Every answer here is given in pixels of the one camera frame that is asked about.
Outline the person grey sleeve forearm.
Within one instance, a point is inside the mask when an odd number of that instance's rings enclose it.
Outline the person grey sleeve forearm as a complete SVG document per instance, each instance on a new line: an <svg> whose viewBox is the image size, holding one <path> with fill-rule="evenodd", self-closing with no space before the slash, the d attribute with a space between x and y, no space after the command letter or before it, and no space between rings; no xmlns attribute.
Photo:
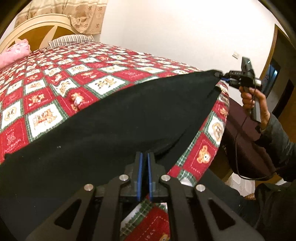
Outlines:
<svg viewBox="0 0 296 241"><path fill-rule="evenodd" d="M295 180L295 143L290 141L273 114L270 115L266 128L261 130L256 144L265 149L278 176L286 182Z"/></svg>

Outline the person right hand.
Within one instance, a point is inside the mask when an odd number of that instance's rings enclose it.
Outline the person right hand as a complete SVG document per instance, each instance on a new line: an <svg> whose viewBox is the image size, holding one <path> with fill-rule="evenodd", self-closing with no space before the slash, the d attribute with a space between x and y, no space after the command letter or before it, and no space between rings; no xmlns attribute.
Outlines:
<svg viewBox="0 0 296 241"><path fill-rule="evenodd" d="M255 107L255 100L258 100L260 106L260 119L261 122L259 124L260 128L263 130L267 127L267 124L270 119L270 112L267 107L267 101L265 95L260 92L258 89L249 88L248 91L241 86L239 88L241 92L241 98L243 103L243 108L246 111L252 110Z"/></svg>

